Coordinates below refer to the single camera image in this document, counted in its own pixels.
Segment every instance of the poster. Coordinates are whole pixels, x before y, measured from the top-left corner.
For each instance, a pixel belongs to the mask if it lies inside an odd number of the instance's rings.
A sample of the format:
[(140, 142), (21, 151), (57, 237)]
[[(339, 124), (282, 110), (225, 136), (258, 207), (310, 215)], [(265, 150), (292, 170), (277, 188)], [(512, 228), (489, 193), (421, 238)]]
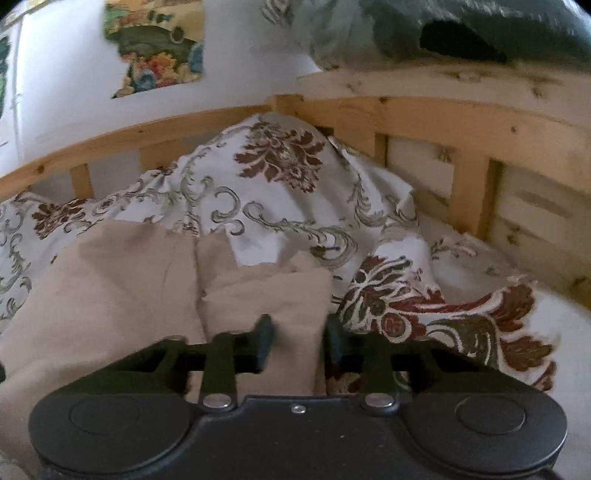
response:
[(203, 75), (203, 0), (106, 0), (105, 37), (128, 63), (119, 98)]
[(0, 118), (4, 113), (4, 100), (8, 86), (8, 55), (10, 53), (10, 39), (8, 36), (0, 38)]

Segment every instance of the metal screw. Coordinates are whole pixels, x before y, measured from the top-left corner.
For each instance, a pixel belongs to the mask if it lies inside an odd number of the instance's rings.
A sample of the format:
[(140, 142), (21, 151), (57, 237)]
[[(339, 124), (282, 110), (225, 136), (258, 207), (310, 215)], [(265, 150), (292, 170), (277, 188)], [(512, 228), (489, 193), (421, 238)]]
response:
[(175, 342), (184, 342), (184, 343), (188, 342), (187, 337), (185, 337), (184, 335), (171, 335), (171, 336), (164, 338), (164, 340), (174, 340)]
[(388, 408), (394, 405), (394, 399), (387, 393), (370, 393), (365, 396), (365, 403), (372, 408)]
[(225, 393), (210, 393), (203, 399), (202, 403), (207, 408), (219, 410), (221, 408), (228, 408), (232, 405), (232, 397)]
[(293, 413), (297, 413), (297, 414), (301, 414), (301, 413), (306, 413), (306, 407), (303, 405), (292, 405), (291, 406), (291, 411)]

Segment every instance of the wall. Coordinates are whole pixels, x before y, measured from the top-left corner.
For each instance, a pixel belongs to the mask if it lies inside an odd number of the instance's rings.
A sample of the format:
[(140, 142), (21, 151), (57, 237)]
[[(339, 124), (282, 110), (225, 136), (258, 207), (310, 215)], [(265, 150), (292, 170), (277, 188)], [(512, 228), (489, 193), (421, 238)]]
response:
[(127, 65), (103, 38), (103, 0), (54, 0), (23, 17), (10, 30), (18, 52), (7, 98), (14, 108), (0, 125), (10, 143), (0, 148), (0, 174), (129, 125), (293, 93), (297, 76), (317, 71), (288, 31), (264, 19), (262, 0), (204, 5), (204, 79), (121, 99), (111, 96)]

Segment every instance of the white floral bedding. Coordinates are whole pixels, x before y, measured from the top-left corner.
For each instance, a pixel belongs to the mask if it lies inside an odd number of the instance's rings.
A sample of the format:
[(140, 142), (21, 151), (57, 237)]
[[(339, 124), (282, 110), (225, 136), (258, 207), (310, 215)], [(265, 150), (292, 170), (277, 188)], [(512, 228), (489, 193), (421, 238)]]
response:
[[(251, 117), (102, 200), (57, 206), (25, 193), (4, 202), (0, 332), (60, 249), (104, 219), (195, 235), (223, 228), (247, 265), (310, 250), (333, 273), (333, 310), (348, 328), (378, 330), (393, 342), (437, 338), (549, 392), (570, 426), (557, 469), (588, 480), (591, 313), (485, 244), (417, 219), (408, 184), (306, 123)], [(329, 387), (354, 391), (357, 381), (346, 375)]]

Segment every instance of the green blanket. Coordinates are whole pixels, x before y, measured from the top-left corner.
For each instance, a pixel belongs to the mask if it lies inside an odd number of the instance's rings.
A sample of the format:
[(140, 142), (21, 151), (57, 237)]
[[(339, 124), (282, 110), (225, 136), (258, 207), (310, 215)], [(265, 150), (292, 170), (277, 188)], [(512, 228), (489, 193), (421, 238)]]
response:
[(324, 69), (446, 56), (591, 70), (591, 18), (574, 0), (268, 0), (267, 10)]

